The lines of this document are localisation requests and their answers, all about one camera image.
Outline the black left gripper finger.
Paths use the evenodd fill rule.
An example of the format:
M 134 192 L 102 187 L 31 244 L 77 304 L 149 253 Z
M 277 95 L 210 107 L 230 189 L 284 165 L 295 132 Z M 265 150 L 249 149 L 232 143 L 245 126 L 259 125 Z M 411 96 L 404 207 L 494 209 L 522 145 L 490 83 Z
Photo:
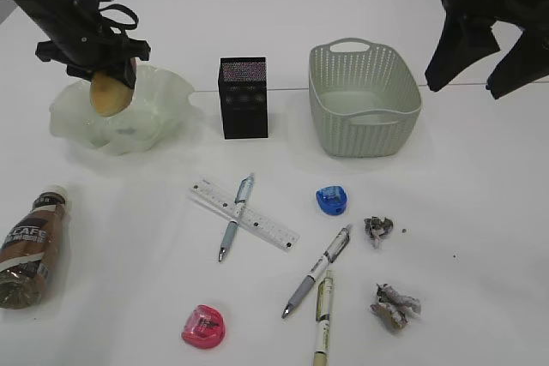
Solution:
M 128 88 L 134 88 L 136 84 L 136 60 L 131 57 L 115 63 L 112 67 L 112 78 Z

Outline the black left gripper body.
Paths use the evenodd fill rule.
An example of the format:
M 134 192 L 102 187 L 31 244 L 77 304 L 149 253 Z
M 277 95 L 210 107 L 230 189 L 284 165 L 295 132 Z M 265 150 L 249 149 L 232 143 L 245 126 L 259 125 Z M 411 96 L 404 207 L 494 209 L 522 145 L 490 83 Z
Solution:
M 97 33 L 64 33 L 60 39 L 39 42 L 35 54 L 42 62 L 64 64 L 71 76 L 90 77 L 104 67 L 113 67 L 131 57 L 142 61 L 149 59 L 151 47 L 148 42 L 128 35 L 134 28 L 135 24 L 105 19 L 98 25 Z

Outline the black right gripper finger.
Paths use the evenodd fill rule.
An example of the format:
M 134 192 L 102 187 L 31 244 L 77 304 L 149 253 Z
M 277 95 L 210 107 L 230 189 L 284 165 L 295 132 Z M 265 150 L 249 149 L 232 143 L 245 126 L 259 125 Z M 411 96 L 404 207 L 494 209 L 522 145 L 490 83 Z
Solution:
M 427 86 L 438 92 L 462 71 L 500 51 L 492 27 L 496 20 L 474 15 L 445 16 L 443 30 L 425 70 Z
M 548 76 L 548 28 L 520 27 L 522 34 L 486 80 L 494 99 Z

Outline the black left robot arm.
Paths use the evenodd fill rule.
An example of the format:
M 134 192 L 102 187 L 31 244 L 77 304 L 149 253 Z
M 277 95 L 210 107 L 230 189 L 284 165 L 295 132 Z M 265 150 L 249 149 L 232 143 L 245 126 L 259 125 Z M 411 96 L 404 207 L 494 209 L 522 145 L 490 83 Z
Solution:
M 66 66 L 68 75 L 90 81 L 105 72 L 133 89 L 136 69 L 132 60 L 149 59 L 147 41 L 127 32 L 138 26 L 137 14 L 113 0 L 13 0 L 48 36 L 35 55 L 43 62 Z

